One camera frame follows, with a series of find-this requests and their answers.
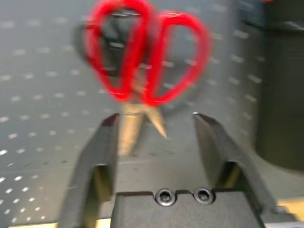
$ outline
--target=black screw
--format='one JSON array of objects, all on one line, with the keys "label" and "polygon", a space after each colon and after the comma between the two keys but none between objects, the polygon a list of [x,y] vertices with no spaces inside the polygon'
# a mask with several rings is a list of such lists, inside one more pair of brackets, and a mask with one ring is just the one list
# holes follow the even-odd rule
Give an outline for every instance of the black screw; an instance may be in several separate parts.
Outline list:
[{"label": "black screw", "polygon": [[175,193],[169,189],[161,189],[156,192],[155,200],[162,206],[171,206],[175,203],[176,196]]},{"label": "black screw", "polygon": [[214,200],[212,192],[206,188],[199,188],[193,192],[194,199],[203,204],[211,204]]},{"label": "black screw", "polygon": [[198,197],[202,201],[208,201],[209,200],[209,194],[205,190],[200,190],[198,192]]}]

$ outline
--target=black cylindrical object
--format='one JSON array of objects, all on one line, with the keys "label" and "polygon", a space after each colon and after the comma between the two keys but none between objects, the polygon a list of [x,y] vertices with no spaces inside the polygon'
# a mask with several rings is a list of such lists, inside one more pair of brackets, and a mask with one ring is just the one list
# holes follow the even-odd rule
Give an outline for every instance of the black cylindrical object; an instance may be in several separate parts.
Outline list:
[{"label": "black cylindrical object", "polygon": [[256,137],[268,162],[304,171],[304,1],[265,3],[265,76]]}]

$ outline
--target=scissor blade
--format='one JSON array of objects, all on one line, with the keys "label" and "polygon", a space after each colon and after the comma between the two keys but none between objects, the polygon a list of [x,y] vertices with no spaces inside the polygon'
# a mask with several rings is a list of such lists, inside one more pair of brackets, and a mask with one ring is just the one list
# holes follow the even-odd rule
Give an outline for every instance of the scissor blade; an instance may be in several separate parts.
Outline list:
[{"label": "scissor blade", "polygon": [[118,154],[129,155],[134,147],[143,122],[141,105],[125,104],[119,132]]},{"label": "scissor blade", "polygon": [[167,137],[167,132],[163,125],[164,120],[163,120],[163,117],[162,117],[162,114],[160,113],[160,111],[157,108],[150,107],[147,105],[144,106],[144,109],[145,109],[145,113],[148,116],[149,120],[153,123],[153,125],[158,130],[158,132],[163,137]]}]

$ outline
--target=red scissors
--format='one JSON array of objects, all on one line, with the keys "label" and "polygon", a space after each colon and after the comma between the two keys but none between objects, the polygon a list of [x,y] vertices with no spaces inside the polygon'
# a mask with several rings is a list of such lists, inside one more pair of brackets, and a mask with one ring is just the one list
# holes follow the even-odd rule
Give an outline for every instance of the red scissors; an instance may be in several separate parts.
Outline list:
[{"label": "red scissors", "polygon": [[[102,51],[99,44],[99,37],[102,33],[100,25],[113,12],[122,9],[129,9],[138,13],[139,21],[132,29],[125,48],[119,76],[120,86],[114,87],[104,70],[105,65],[102,62]],[[209,59],[209,32],[200,20],[184,12],[166,11],[156,17],[154,7],[146,0],[102,0],[93,7],[89,21],[90,29],[85,32],[85,43],[86,51],[91,56],[91,65],[108,92],[118,101],[125,103],[119,150],[122,154],[128,154],[136,142],[143,114],[147,114],[159,132],[166,136],[162,116],[156,107],[176,98],[200,76]],[[152,41],[152,48],[148,57],[150,69],[147,70],[146,82],[139,88],[136,85],[138,81],[136,69],[147,51],[148,25],[155,22],[160,29]],[[179,80],[173,89],[157,97],[159,75],[162,61],[166,55],[166,46],[170,36],[169,28],[172,25],[186,26],[197,36],[197,48],[193,61],[195,64],[189,67],[186,75]],[[133,99],[133,95],[138,93],[142,104],[128,103]]]}]

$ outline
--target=red plastic handle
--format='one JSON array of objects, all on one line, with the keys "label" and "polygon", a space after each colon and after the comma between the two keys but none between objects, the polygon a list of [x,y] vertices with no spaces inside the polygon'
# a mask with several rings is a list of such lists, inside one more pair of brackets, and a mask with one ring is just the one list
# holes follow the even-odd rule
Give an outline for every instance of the red plastic handle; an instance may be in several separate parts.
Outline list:
[{"label": "red plastic handle", "polygon": [[[182,12],[167,11],[158,17],[158,21],[161,30],[156,38],[155,46],[152,48],[150,55],[151,69],[148,71],[146,91],[142,96],[142,101],[150,106],[159,106],[169,102],[189,87],[200,76],[202,69],[206,66],[210,50],[209,32],[197,18]],[[173,89],[167,91],[161,97],[155,97],[171,25],[186,26],[198,36],[197,51],[194,58],[195,65],[188,69],[186,75],[182,77]]]},{"label": "red plastic handle", "polygon": [[[99,37],[102,30],[99,26],[103,25],[107,16],[121,8],[128,8],[139,13],[140,21],[132,30],[123,57],[122,71],[119,77],[121,88],[115,88],[108,77],[108,73],[104,70],[99,46]],[[152,6],[143,0],[102,0],[93,7],[89,20],[90,26],[85,32],[86,51],[92,57],[91,65],[95,69],[97,77],[109,93],[119,101],[126,101],[130,98],[133,75],[145,51],[148,22],[152,18],[152,14]]]}]

